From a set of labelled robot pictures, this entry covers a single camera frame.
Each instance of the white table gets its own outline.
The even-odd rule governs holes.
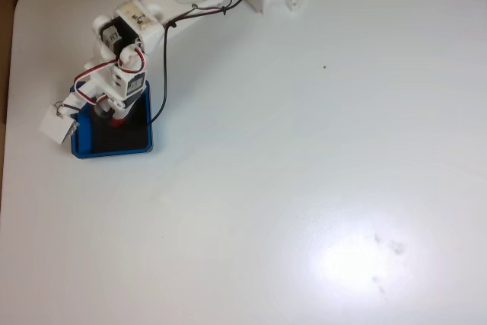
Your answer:
[[[37,127],[122,1],[18,3],[0,323],[487,322],[486,0],[203,19],[153,152],[79,161]]]

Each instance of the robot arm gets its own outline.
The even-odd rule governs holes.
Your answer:
[[[145,89],[147,55],[163,43],[170,22],[191,13],[190,19],[171,31],[173,36],[194,23],[198,14],[215,9],[225,11],[219,7],[227,1],[130,0],[120,5],[113,17],[96,18],[92,25],[96,36],[94,58],[75,79],[75,91],[60,107],[51,106],[48,110],[41,131],[61,143],[76,129],[70,115],[86,103],[94,105],[98,114],[110,113],[114,119],[124,119]]]

